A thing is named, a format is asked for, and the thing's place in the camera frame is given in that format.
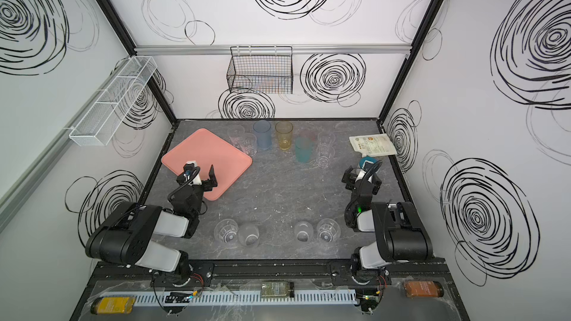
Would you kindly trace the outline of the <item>clear glass back left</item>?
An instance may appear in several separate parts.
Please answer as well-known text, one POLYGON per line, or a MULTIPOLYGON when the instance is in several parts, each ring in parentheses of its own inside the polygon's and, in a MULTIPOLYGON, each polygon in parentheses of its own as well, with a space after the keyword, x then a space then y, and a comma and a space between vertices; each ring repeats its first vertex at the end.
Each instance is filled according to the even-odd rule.
POLYGON ((228 127, 227 133, 232 145, 240 150, 241 149, 240 142, 242 136, 245 134, 245 128, 242 125, 234 124, 228 127))

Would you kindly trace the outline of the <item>clear cup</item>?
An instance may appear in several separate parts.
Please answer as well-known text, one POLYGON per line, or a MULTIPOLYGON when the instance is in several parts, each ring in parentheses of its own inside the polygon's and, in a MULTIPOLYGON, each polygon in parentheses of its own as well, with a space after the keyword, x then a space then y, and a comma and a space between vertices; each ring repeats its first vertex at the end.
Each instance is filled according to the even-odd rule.
POLYGON ((310 242, 314 238, 314 227, 308 221, 299 221, 294 226, 294 237, 298 242, 310 242))
POLYGON ((324 218, 318 222, 317 235, 321 242, 335 242, 340 238, 341 228, 334 219, 324 218))
POLYGON ((223 244, 234 243, 237 239, 238 232, 238 224, 232 218, 226 218, 215 226, 214 239, 223 244))
POLYGON ((243 224, 238 230, 239 243, 246 248, 255 248, 260 242, 260 230, 252 223, 243 224))

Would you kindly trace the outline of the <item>white jar teal lid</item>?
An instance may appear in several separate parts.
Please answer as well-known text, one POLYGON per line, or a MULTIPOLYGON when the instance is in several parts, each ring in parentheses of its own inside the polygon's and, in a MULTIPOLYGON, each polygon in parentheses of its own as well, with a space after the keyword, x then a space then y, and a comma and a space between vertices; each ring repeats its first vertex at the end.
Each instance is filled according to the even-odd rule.
POLYGON ((365 156, 363 157, 359 163, 359 172, 367 173, 372 170, 372 174, 376 174, 381 167, 382 162, 376 158, 365 156))

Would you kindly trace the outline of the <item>yellow plastic cup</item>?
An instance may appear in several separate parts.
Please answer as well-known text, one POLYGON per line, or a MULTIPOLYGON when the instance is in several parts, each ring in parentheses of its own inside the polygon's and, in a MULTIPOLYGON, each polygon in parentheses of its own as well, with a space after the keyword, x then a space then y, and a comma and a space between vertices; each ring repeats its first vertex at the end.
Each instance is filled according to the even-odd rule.
POLYGON ((293 129, 293 124, 289 121, 281 120, 276 123, 275 132, 277 135, 277 143, 281 150, 287 151, 291 148, 293 129))

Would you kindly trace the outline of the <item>blue plastic cup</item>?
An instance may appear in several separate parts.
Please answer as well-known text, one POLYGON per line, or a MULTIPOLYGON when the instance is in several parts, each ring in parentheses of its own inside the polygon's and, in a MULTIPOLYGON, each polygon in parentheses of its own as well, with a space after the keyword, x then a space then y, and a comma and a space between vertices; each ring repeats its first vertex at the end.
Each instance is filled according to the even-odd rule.
POLYGON ((272 147, 272 124, 267 120, 258 120, 253 125, 259 150, 269 150, 272 147))

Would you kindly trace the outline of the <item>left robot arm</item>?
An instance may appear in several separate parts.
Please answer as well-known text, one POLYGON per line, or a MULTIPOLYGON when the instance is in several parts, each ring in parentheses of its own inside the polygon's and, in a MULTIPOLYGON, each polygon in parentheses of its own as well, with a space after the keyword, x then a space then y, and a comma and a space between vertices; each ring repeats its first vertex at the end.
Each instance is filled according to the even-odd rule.
POLYGON ((122 203, 89 236, 86 255, 115 265, 136 265, 171 278, 176 287, 194 279, 204 282, 194 272, 188 253, 153 242, 154 235, 190 239, 203 215, 204 194, 218 187, 213 166, 203 180, 201 167, 191 160, 176 178, 178 187, 167 197, 171 208, 158 205, 122 203))

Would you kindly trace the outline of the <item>orange bottle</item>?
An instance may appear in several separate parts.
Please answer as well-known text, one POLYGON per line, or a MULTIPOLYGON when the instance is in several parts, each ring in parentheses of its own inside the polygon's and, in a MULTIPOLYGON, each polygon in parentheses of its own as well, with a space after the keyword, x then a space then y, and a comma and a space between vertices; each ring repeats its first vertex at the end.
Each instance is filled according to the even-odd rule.
POLYGON ((410 280, 404 283, 405 294, 409 298, 428 297, 440 298, 445 290, 440 282, 410 280))

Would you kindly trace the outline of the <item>pink tinted glass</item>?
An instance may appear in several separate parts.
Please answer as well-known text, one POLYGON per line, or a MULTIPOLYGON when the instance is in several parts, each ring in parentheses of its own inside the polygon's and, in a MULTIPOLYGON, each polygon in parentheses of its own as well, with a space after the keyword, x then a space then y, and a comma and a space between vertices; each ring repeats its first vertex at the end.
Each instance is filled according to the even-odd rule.
POLYGON ((317 133, 312 129, 301 129, 299 132, 299 136, 307 138, 313 143, 317 141, 317 133))

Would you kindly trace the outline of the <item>clear glass right front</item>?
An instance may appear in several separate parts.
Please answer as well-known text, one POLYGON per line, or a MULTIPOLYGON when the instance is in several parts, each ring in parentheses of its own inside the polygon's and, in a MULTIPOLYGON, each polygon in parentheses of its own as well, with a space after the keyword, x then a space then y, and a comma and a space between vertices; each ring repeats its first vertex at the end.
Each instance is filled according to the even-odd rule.
POLYGON ((320 144, 317 149, 316 164, 326 169, 335 155, 335 149, 329 144, 320 144))

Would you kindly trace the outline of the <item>white mesh wall shelf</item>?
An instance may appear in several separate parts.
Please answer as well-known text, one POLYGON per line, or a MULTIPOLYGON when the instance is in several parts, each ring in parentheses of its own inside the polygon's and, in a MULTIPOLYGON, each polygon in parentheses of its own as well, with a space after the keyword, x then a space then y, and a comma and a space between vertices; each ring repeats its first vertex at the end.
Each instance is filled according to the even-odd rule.
POLYGON ((81 147, 101 147, 123 125, 135 130, 148 128, 159 112, 157 101, 147 88, 156 70, 156 62, 150 56, 123 60, 96 101, 71 129, 69 138, 81 147))

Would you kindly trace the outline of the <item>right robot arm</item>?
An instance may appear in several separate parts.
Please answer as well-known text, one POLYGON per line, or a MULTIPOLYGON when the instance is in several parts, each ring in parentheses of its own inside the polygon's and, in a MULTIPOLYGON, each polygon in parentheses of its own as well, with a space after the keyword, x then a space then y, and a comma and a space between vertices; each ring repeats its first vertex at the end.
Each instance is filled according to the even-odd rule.
POLYGON ((342 183, 351 192, 343 217, 347 227, 372 233, 375 242, 356 248, 350 273, 355 282, 367 285, 382 268, 393 263, 425 262, 434 258, 428 232, 412 202, 375 202, 382 186, 377 172, 380 160, 362 158, 357 168, 345 170, 342 183))

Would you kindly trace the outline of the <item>pink plastic tray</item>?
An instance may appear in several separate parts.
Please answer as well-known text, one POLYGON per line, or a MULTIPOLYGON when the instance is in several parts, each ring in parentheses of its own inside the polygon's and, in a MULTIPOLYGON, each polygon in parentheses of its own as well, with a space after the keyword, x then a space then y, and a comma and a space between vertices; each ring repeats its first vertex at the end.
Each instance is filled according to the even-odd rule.
POLYGON ((201 167, 202 180, 214 167, 218 186, 204 194, 210 202, 218 200, 229 187, 252 165, 252 158, 207 129, 198 129, 189 138, 169 151, 161 162, 176 175, 183 173, 187 162, 201 167))

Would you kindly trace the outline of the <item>clear glass right back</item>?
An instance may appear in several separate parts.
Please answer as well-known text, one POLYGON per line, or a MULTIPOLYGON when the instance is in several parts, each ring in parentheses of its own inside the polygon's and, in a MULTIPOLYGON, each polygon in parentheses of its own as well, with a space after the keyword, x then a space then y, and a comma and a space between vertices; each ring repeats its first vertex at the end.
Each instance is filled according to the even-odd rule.
POLYGON ((335 134, 333 132, 319 132, 318 145, 331 147, 335 142, 335 134))

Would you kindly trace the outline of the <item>teal plastic cup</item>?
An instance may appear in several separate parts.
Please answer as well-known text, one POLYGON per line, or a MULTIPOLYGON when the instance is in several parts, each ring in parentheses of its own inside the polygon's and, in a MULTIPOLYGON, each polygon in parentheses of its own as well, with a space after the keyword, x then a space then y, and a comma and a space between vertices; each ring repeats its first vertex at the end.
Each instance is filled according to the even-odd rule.
POLYGON ((295 155, 299 163, 309 163, 312 158, 313 142, 307 137, 298 137, 295 142, 295 155))

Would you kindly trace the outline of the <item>clear faceted glass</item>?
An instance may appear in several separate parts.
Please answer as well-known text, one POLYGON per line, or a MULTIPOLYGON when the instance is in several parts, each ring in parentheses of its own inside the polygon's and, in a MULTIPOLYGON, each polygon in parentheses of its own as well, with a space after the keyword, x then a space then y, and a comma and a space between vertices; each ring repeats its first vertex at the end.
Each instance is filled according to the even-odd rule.
POLYGON ((257 137, 251 133, 245 133, 239 139, 241 150, 250 157, 257 154, 257 137))

